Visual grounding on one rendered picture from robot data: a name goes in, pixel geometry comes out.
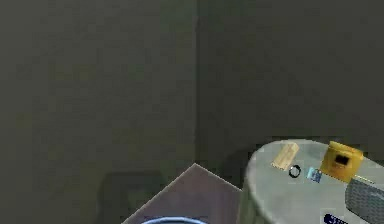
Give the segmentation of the tan wooden block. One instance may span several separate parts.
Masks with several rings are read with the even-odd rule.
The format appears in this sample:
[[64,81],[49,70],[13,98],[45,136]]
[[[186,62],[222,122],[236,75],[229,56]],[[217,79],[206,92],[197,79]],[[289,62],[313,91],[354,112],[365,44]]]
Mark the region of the tan wooden block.
[[288,142],[284,144],[277,156],[271,162],[271,165],[280,170],[287,171],[298,151],[299,146],[296,143]]

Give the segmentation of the yellow box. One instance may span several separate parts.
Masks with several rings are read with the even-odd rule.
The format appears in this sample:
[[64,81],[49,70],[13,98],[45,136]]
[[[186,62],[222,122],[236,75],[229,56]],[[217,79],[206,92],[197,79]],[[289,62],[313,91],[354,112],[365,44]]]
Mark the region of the yellow box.
[[349,183],[357,174],[363,159],[361,150],[330,141],[320,171],[339,181]]

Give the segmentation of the small light blue card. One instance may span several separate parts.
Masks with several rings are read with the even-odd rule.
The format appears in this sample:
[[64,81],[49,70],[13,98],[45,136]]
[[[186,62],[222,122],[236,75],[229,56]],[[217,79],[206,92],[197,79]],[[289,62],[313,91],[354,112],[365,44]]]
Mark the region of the small light blue card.
[[322,177],[322,172],[319,169],[310,167],[307,173],[307,179],[319,183]]

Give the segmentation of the grey round table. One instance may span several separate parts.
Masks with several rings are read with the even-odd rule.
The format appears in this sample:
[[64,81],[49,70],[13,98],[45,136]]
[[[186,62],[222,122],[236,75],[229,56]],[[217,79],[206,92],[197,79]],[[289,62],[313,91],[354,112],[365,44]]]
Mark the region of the grey round table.
[[294,142],[299,150],[292,163],[301,168],[294,177],[272,166],[287,140],[265,144],[253,153],[245,172],[238,224],[326,224],[327,214],[346,224],[384,224],[384,220],[369,223],[347,209],[345,183],[327,175],[319,182],[307,178],[310,168],[320,167],[326,144]]

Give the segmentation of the blue round rim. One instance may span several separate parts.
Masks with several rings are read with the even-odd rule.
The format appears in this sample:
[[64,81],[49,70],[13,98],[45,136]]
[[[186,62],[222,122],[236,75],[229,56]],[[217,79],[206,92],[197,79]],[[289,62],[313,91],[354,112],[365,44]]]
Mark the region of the blue round rim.
[[195,218],[188,218],[188,217],[181,217],[181,216],[178,216],[178,217],[167,216],[167,217],[149,219],[147,221],[142,222],[141,224],[207,224],[207,223]]

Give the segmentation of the dark blue flat object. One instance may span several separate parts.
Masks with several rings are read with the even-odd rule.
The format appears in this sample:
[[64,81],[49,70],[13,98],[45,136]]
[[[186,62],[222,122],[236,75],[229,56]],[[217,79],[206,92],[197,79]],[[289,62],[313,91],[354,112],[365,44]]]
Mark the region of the dark blue flat object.
[[343,221],[342,219],[331,215],[331,214],[325,214],[323,221],[325,224],[348,224],[347,222]]

